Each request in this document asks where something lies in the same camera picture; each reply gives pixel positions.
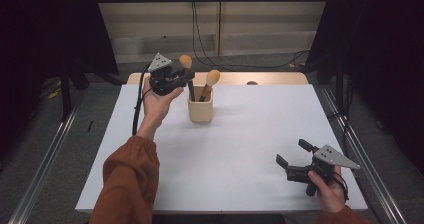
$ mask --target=white table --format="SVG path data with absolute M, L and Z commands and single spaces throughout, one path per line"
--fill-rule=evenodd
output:
M 313 87 L 301 84 L 306 78 L 296 85 L 264 85 L 255 78 L 287 80 L 284 76 L 291 73 L 222 74 L 223 78 L 214 86 L 214 116 L 210 123 L 189 120 L 185 90 L 173 101 L 156 132 L 161 166 L 155 213 L 279 213 L 319 209 L 316 197 L 305 194 L 306 184 L 287 181 L 284 169 L 275 162 L 278 153 L 290 165 L 309 165 L 311 153 L 297 145 L 299 139 L 318 147 L 329 144 L 340 151 Z M 205 75 L 196 73 L 195 85 L 203 85 L 199 78 Z M 222 80 L 232 84 L 256 81 L 260 85 L 226 85 Z M 137 89 L 132 84 L 122 87 L 76 206 L 79 211 L 91 212 L 102 188 L 104 160 L 131 135 Z M 349 186 L 347 204 L 353 209 L 366 209 L 352 173 L 343 169 L 343 176 Z

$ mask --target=black cable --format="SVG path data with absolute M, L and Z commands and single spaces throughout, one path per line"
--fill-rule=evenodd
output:
M 349 158 L 349 153 L 347 151 L 346 136 L 347 136 L 348 126 L 350 124 L 349 111 L 350 111 L 350 106 L 352 105 L 352 102 L 353 102 L 353 87 L 352 87 L 352 82 L 349 80 L 349 83 L 346 88 L 346 98 L 344 101 L 344 110 L 345 110 L 346 120 L 343 126 L 343 148 L 345 151 L 345 155 L 348 158 Z
M 293 58 L 290 60 L 290 61 L 288 61 L 288 62 L 286 62 L 286 63 L 283 63 L 283 64 L 280 64 L 280 65 L 276 65 L 276 66 L 254 66 L 254 65 L 230 65 L 230 64 L 220 64 L 220 65 L 218 65 L 218 64 L 216 64 L 215 62 L 213 62 L 207 55 L 206 55 L 206 52 L 205 52 L 205 49 L 204 49 L 204 47 L 203 47 L 203 42 L 202 42 L 202 39 L 201 39 L 201 37 L 200 37 L 200 30 L 199 30 L 199 24 L 198 24 L 198 21 L 197 21 L 197 10 L 196 10 L 196 3 L 195 2 L 192 2 L 192 11 L 193 11 L 193 38 L 192 38 L 192 44 L 193 44 L 193 51 L 194 51 L 194 55 L 196 56 L 196 59 L 200 62 L 200 63 L 202 63 L 203 65 L 206 65 L 206 66 L 216 66 L 216 67 L 221 67 L 221 68 L 223 68 L 223 69 L 226 69 L 226 70 L 228 70 L 228 71 L 235 71 L 235 70 L 232 70 L 232 69 L 230 69 L 230 68 L 228 68 L 228 67 L 252 67 L 252 68 L 255 68 L 255 67 L 259 67 L 259 68 L 266 68 L 266 69 L 271 69 L 271 68 L 278 68 L 278 67 L 284 67 L 284 66 L 287 66 L 287 65 L 289 65 L 289 64 L 291 64 L 292 62 L 294 62 L 297 58 L 299 58 L 299 57 L 301 57 L 303 54 L 305 54 L 305 53 L 308 53 L 309 52 L 309 50 L 303 50 L 303 51 L 298 51 L 298 52 L 295 52 L 294 54 L 293 54 Z M 209 64 L 209 63 L 205 63 L 205 62 L 203 62 L 202 60 L 200 60 L 200 58 L 197 56 L 197 53 L 196 53 L 196 49 L 195 49 L 195 45 L 194 45 L 194 36 L 195 36 L 195 33 L 196 33 L 196 29 L 197 29 L 197 36 L 198 36 L 198 39 L 199 39 L 199 42 L 200 42 L 200 46 L 201 46 L 201 48 L 202 48 L 202 51 L 203 51 L 203 55 L 205 55 L 205 57 L 207 58 L 207 60 L 211 63 L 211 64 Z
M 312 63 L 305 65 L 304 67 L 302 67 L 300 70 L 298 70 L 298 72 L 301 73 L 308 73 L 308 72 L 312 72 L 315 71 L 316 69 L 318 69 L 318 67 L 320 65 L 324 65 L 325 63 L 328 63 L 331 61 L 331 55 L 330 54 L 325 54 L 322 55 L 319 59 L 314 60 Z
M 201 39 L 201 37 L 200 37 L 200 29 L 199 29 L 199 24 L 198 24 L 198 22 L 197 22 L 197 10 L 196 10 L 196 3 L 195 2 L 192 2 L 191 3 L 191 8 L 192 8 L 192 12 L 193 12 L 193 52 L 194 52 L 194 55 L 196 56 L 196 59 L 200 62 L 200 63 L 202 63 L 203 65 L 206 65 L 206 66 L 217 66 L 217 67 L 221 67 L 221 68 L 223 68 L 223 69 L 226 69 L 226 70 L 228 70 L 228 71 L 232 71 L 232 72 L 234 72 L 234 70 L 232 70 L 232 69 L 230 69 L 230 68 L 227 68 L 227 67 L 224 67 L 224 66 L 222 66 L 222 65 L 218 65 L 218 64 L 216 64 L 216 63 L 214 63 L 207 55 L 206 55 L 206 52 L 205 52 L 205 49 L 204 49 L 204 47 L 203 47 L 203 42 L 202 42 L 202 39 Z M 203 62 L 202 60 L 200 60 L 200 58 L 197 56 L 197 53 L 196 53 L 196 48 L 195 48 L 195 45 L 194 45 L 194 36 L 195 36 L 195 33 L 196 33 L 196 29 L 197 29 L 197 36 L 198 36 L 198 39 L 199 39 L 199 42 L 200 42 L 200 46 L 201 46 L 201 48 L 202 48 L 202 51 L 203 51 L 203 55 L 205 55 L 205 57 L 208 59 L 208 61 L 211 63 L 211 64 L 209 64 L 209 63 L 205 63 L 205 62 Z
M 336 182 L 337 184 L 339 184 L 339 186 L 343 189 L 345 201 L 349 200 L 349 196 L 348 196 L 349 188 L 347 186 L 345 179 L 340 174 L 338 174 L 336 172 L 334 172 L 333 174 L 335 174 L 336 176 L 338 176 L 342 180 L 343 183 L 341 181 L 337 180 L 337 178 L 335 178 L 333 176 L 333 181 Z
M 143 95 L 141 93 L 141 91 L 143 90 L 143 80 L 144 80 L 144 74 L 146 73 L 147 69 L 150 67 L 149 65 L 146 65 L 146 67 L 144 68 L 143 72 L 141 73 L 140 76 L 140 82 L 138 84 L 138 96 L 137 96 L 137 104 L 134 107 L 135 111 L 134 111 L 134 119 L 133 119 L 133 128 L 132 128 L 132 134 L 133 136 L 137 133 L 137 127 L 138 127 L 138 116 L 140 115 L 140 109 L 141 109 L 141 104 L 143 103 L 143 97 L 144 95 L 151 90 L 151 88 L 146 91 Z

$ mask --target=black curtain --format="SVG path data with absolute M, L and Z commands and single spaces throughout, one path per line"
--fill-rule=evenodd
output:
M 0 0 L 0 159 L 38 103 L 46 78 L 65 63 L 77 87 L 84 72 L 118 74 L 95 2 Z
M 337 68 L 349 74 L 400 150 L 422 173 L 423 2 L 358 0 L 352 8 L 327 3 L 307 61 L 318 63 L 322 83 Z M 329 61 L 319 62 L 323 57 Z

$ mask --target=wall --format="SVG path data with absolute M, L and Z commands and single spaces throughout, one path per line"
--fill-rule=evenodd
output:
M 310 49 L 324 3 L 196 3 L 208 56 Z M 118 62 L 193 52 L 191 3 L 99 4 Z M 196 52 L 201 46 L 194 39 Z

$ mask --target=cup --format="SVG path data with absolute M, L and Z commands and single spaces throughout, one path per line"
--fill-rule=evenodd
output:
M 213 116 L 213 90 L 204 102 L 199 102 L 202 95 L 203 86 L 194 86 L 194 95 L 196 100 L 193 101 L 188 94 L 188 114 L 192 122 L 210 122 Z

